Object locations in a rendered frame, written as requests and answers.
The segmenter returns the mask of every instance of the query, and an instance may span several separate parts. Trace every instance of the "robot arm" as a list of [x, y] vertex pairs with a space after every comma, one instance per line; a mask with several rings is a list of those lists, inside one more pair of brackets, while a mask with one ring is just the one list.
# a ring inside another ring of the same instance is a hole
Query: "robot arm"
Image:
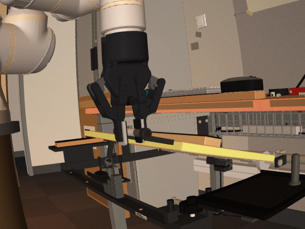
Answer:
[[[134, 128], [138, 132], [146, 129], [146, 118], [156, 112], [165, 80], [152, 77], [148, 68], [147, 34], [143, 32], [146, 29], [144, 0], [0, 2], [12, 6], [11, 12], [4, 19], [5, 25], [0, 24], [1, 40], [2, 36], [7, 40], [1, 47], [4, 52], [0, 53], [2, 74], [37, 73], [50, 61], [55, 48], [55, 35], [46, 26], [47, 17], [43, 11], [52, 12], [59, 21], [68, 21], [100, 10], [101, 34], [105, 35], [102, 37], [103, 71], [101, 79], [89, 84], [87, 89], [101, 115], [113, 120], [115, 138], [121, 145], [128, 144], [128, 131], [124, 122], [127, 104], [132, 105]], [[46, 44], [46, 39], [49, 39], [49, 45], [44, 47], [42, 44]], [[36, 62], [29, 60], [30, 63], [23, 64], [25, 53], [37, 57]], [[103, 85], [111, 93], [111, 106], [103, 93]], [[143, 142], [138, 136], [135, 140]]]

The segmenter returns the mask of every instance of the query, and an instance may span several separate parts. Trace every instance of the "white wall switch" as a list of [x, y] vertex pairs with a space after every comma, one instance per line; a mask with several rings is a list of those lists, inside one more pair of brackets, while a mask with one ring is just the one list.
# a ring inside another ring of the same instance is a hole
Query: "white wall switch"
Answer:
[[205, 14], [197, 16], [196, 17], [196, 21], [197, 21], [197, 28], [203, 28], [206, 27], [206, 19], [205, 19]]

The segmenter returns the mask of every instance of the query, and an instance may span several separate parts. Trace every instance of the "metal wire rack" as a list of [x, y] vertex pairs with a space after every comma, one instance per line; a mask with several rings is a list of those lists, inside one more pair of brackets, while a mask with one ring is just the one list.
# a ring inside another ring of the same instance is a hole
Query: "metal wire rack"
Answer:
[[208, 124], [210, 135], [305, 137], [302, 111], [210, 113]]

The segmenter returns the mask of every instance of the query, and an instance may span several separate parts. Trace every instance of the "brown cylinder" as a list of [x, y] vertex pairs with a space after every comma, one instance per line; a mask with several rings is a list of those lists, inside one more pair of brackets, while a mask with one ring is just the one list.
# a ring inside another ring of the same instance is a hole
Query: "brown cylinder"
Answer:
[[10, 135], [0, 136], [0, 228], [28, 228], [16, 179]]

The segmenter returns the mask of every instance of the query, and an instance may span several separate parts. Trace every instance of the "black platform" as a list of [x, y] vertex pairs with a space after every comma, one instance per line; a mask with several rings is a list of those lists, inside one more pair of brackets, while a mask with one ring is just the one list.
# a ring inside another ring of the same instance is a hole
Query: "black platform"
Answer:
[[305, 175], [301, 184], [290, 186], [290, 173], [261, 173], [197, 197], [200, 205], [267, 220], [305, 197]]

